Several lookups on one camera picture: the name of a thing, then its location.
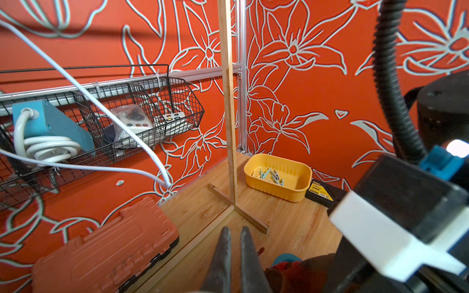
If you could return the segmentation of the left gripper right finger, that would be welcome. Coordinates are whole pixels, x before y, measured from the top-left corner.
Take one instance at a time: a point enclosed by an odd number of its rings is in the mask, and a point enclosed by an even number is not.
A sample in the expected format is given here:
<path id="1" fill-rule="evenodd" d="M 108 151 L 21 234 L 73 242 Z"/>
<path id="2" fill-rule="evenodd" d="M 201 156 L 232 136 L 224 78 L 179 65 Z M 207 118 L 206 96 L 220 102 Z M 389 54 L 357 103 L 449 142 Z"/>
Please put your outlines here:
<path id="1" fill-rule="evenodd" d="M 272 293 L 248 227 L 241 230 L 241 292 Z"/>

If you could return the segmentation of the red black plaid shirt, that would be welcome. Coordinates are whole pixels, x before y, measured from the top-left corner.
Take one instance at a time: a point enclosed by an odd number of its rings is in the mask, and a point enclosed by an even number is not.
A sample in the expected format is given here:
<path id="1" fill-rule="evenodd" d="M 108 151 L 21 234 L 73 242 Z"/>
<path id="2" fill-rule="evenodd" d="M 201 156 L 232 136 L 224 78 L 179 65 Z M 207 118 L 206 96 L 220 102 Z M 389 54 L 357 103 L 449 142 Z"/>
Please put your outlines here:
<path id="1" fill-rule="evenodd" d="M 334 257 L 331 253 L 304 261 L 281 262 L 267 268 L 265 275 L 274 293 L 321 293 Z"/>

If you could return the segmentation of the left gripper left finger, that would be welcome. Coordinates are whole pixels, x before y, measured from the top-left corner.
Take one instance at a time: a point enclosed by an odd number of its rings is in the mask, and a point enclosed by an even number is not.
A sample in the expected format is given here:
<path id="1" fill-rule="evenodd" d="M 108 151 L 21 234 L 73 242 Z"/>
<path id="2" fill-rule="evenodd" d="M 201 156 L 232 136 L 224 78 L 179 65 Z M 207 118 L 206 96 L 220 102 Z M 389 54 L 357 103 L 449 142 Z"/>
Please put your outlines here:
<path id="1" fill-rule="evenodd" d="M 210 268 L 200 288 L 202 293 L 230 293 L 231 290 L 232 237 L 228 227 L 223 227 Z"/>

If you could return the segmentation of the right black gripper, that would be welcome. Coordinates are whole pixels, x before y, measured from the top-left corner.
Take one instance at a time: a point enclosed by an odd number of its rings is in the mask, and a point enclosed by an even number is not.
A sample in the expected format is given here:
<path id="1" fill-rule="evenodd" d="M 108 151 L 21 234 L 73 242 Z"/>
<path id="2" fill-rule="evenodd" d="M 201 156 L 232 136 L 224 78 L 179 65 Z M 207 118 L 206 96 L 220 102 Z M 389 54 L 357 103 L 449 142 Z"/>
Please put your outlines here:
<path id="1" fill-rule="evenodd" d="M 382 276 L 343 238 L 327 269 L 324 293 L 467 293 L 469 274 L 423 266 L 405 282 Z"/>

